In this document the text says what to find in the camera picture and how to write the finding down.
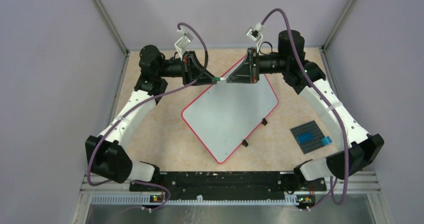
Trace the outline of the green white marker pen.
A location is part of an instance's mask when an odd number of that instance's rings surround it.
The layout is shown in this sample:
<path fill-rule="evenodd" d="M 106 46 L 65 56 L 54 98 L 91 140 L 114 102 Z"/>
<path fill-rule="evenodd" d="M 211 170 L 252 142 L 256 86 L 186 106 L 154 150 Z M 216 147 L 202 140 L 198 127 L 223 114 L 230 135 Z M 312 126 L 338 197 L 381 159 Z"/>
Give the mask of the green white marker pen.
<path fill-rule="evenodd" d="M 213 78 L 213 82 L 214 83 L 218 83 L 218 82 L 226 82 L 227 81 L 227 77 L 214 77 Z"/>

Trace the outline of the red-edged whiteboard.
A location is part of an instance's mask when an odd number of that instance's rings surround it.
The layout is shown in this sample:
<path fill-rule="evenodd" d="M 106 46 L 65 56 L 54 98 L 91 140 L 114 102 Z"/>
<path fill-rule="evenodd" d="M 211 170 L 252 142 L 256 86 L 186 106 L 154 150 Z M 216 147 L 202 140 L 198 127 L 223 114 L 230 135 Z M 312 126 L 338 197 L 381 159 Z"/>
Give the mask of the red-edged whiteboard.
<path fill-rule="evenodd" d="M 275 110 L 279 99 L 265 74 L 256 84 L 219 81 L 207 87 L 181 112 L 181 118 L 222 164 Z"/>

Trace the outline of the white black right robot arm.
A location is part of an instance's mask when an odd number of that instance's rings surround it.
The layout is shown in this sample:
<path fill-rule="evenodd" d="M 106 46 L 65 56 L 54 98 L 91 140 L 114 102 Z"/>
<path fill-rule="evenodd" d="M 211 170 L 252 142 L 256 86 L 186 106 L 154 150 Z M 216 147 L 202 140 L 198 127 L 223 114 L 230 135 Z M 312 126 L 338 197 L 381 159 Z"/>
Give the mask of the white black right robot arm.
<path fill-rule="evenodd" d="M 347 111 L 320 67 L 305 59 L 304 40 L 297 30 L 281 31 L 276 52 L 260 54 L 256 47 L 248 48 L 241 65 L 226 79 L 227 83 L 255 84 L 261 74 L 282 74 L 330 132 L 338 152 L 297 165 L 293 184 L 299 190 L 307 190 L 319 178 L 344 180 L 372 164 L 384 145 L 380 134 L 370 134 Z"/>

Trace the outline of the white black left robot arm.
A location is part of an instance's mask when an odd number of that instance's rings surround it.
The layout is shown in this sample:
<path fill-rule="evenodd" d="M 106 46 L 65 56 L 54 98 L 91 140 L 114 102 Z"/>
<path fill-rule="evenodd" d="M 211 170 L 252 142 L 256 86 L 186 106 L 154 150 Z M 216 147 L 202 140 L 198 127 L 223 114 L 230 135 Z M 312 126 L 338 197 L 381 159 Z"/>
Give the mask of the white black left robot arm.
<path fill-rule="evenodd" d="M 166 59 L 154 45 L 147 45 L 139 52 L 141 74 L 129 100 L 106 129 L 96 136 L 89 136 L 85 142 L 87 158 L 87 181 L 95 186 L 91 174 L 99 175 L 106 181 L 123 183 L 138 180 L 149 191 L 160 186 L 157 166 L 133 161 L 126 152 L 135 130 L 143 118 L 158 105 L 165 95 L 180 89 L 166 91 L 165 77 L 182 78 L 184 88 L 196 85 L 214 85 L 218 78 L 201 65 L 194 51 L 186 51 L 180 58 Z"/>

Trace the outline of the black whiteboard clip upper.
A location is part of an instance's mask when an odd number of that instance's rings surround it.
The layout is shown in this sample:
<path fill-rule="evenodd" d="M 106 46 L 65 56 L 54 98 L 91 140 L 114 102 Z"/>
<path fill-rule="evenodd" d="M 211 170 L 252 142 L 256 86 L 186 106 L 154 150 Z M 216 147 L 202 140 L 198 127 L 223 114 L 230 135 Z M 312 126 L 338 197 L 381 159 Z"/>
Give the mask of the black whiteboard clip upper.
<path fill-rule="evenodd" d="M 268 121 L 266 120 L 266 118 L 263 118 L 261 121 L 261 124 L 266 126 L 268 124 Z"/>

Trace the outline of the black whiteboard clip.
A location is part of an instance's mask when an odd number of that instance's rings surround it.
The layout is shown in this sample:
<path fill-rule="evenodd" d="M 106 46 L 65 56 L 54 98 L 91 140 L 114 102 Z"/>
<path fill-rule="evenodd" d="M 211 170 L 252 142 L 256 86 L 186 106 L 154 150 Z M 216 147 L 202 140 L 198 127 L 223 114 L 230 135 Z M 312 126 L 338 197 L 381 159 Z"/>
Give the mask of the black whiteboard clip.
<path fill-rule="evenodd" d="M 268 124 L 268 121 L 266 120 L 266 118 L 263 118 L 261 121 L 261 124 L 266 126 Z"/>
<path fill-rule="evenodd" d="M 247 142 L 246 140 L 243 140 L 241 144 L 242 144 L 244 147 L 248 147 L 248 146 L 249 146 L 249 144 L 248 144 L 248 142 Z"/>

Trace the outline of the black whiteboard clip lower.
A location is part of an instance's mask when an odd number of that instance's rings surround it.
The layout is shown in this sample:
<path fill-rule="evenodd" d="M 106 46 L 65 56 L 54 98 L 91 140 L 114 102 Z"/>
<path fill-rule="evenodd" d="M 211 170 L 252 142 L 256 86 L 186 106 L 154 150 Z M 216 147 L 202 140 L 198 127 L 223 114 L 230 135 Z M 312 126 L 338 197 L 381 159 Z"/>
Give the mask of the black whiteboard clip lower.
<path fill-rule="evenodd" d="M 248 142 L 247 142 L 246 140 L 243 140 L 241 144 L 242 144 L 244 147 L 248 147 L 248 146 L 249 146 L 249 144 L 248 144 Z"/>

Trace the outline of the blue lego brick on plate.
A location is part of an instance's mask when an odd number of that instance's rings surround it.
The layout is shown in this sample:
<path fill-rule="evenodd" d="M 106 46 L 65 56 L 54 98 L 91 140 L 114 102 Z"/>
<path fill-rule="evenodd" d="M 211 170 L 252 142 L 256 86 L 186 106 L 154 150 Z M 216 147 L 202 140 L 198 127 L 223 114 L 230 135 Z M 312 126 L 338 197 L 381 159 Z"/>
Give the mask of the blue lego brick on plate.
<path fill-rule="evenodd" d="M 314 136 L 311 132 L 305 132 L 296 136 L 296 141 L 300 144 L 307 143 L 314 139 Z"/>

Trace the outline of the grey lego baseplate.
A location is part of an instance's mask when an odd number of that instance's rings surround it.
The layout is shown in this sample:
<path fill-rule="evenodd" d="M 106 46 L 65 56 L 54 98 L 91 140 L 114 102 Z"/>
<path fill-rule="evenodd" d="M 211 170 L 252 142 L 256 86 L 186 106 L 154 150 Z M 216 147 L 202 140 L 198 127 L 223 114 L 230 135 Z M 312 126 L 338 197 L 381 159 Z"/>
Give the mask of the grey lego baseplate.
<path fill-rule="evenodd" d="M 325 138 L 316 121 L 310 121 L 290 129 L 303 154 L 308 154 L 324 147 Z"/>

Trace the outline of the light blue lego brick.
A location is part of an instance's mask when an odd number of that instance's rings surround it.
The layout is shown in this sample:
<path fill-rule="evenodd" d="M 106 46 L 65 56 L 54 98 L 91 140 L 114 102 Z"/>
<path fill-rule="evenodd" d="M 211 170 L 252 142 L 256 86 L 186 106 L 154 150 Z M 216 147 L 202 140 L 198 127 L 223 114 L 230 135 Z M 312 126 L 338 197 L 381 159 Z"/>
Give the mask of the light blue lego brick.
<path fill-rule="evenodd" d="M 332 142 L 333 141 L 332 141 L 330 136 L 326 136 L 326 137 L 321 139 L 322 146 L 327 146 L 327 145 L 331 144 Z"/>

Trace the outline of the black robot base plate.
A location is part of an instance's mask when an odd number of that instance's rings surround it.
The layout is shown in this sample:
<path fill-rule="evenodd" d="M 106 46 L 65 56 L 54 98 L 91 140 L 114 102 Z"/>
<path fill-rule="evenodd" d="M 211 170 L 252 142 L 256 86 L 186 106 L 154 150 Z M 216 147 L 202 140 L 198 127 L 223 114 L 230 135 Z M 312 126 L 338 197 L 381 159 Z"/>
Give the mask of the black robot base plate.
<path fill-rule="evenodd" d="M 130 184 L 131 192 L 171 193 L 171 200 L 193 200 L 201 195 L 210 201 L 283 200 L 296 192 L 327 190 L 324 178 L 302 181 L 293 172 L 161 172 L 154 186 Z"/>

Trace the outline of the aluminium frame rail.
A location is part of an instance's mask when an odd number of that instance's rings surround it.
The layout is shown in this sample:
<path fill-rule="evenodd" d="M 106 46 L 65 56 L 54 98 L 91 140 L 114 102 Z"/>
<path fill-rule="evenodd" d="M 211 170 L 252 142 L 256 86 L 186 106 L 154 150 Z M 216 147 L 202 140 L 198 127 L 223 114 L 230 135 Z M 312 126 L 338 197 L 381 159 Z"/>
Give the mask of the aluminium frame rail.
<path fill-rule="evenodd" d="M 160 172 L 153 183 L 138 181 L 91 186 L 84 179 L 79 192 L 73 222 L 81 223 L 91 204 L 135 206 L 152 212 L 164 205 L 174 206 L 290 206 L 295 211 L 311 211 L 315 205 L 345 193 L 366 195 L 374 222 L 390 224 L 391 218 L 374 172 L 360 171 L 347 180 L 318 178 L 302 181 L 293 172 Z"/>

